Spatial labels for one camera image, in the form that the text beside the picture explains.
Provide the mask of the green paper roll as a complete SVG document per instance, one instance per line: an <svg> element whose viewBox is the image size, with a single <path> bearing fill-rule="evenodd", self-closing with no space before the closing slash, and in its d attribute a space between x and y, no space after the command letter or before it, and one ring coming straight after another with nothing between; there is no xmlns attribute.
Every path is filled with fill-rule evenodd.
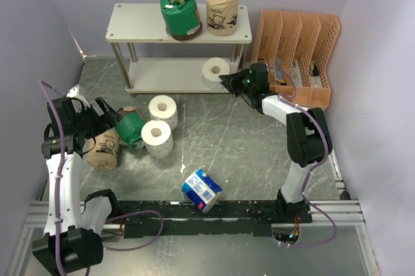
<svg viewBox="0 0 415 276"><path fill-rule="evenodd" d="M167 33L177 41L192 40L202 31L196 0L160 0Z"/></svg>

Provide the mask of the white unwrapped loose-end roll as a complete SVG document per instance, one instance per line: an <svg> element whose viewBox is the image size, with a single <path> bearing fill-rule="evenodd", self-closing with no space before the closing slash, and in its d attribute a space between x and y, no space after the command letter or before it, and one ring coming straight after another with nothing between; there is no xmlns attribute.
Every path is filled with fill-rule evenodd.
<svg viewBox="0 0 415 276"><path fill-rule="evenodd" d="M229 63L218 57L208 59L202 66L202 81L203 83L212 90L221 91L223 90L222 80L219 78L220 75L230 74Z"/></svg>

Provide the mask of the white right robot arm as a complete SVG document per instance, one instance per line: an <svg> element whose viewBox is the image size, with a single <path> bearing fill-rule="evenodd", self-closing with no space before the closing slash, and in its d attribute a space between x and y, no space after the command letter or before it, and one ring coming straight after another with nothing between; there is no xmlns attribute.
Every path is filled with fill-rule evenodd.
<svg viewBox="0 0 415 276"><path fill-rule="evenodd" d="M289 173L276 199L275 214L281 222L290 222L304 211L305 191L314 170L330 155L333 146L324 111L305 108L288 96L270 90L268 67L255 63L248 69L220 75L220 83L236 97L246 95L248 105L286 126Z"/></svg>

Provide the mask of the brown cartoon paper roll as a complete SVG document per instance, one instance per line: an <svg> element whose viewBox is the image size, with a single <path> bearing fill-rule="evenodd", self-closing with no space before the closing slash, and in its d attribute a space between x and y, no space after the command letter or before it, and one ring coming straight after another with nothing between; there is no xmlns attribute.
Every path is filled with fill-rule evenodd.
<svg viewBox="0 0 415 276"><path fill-rule="evenodd" d="M216 36L230 36L237 29L239 0L206 0L206 23Z"/></svg>

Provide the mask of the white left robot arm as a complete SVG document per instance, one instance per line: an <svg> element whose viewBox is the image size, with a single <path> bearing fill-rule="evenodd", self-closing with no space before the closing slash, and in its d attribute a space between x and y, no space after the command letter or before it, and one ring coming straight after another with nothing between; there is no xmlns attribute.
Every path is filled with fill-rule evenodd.
<svg viewBox="0 0 415 276"><path fill-rule="evenodd" d="M51 275L88 270L103 259L101 232L105 223L120 218L115 194L104 189L80 202L80 167L87 140L115 127L120 114L97 97L99 115L76 95L50 100L51 118L41 146L49 177L49 208L43 237L32 243L32 253Z"/></svg>

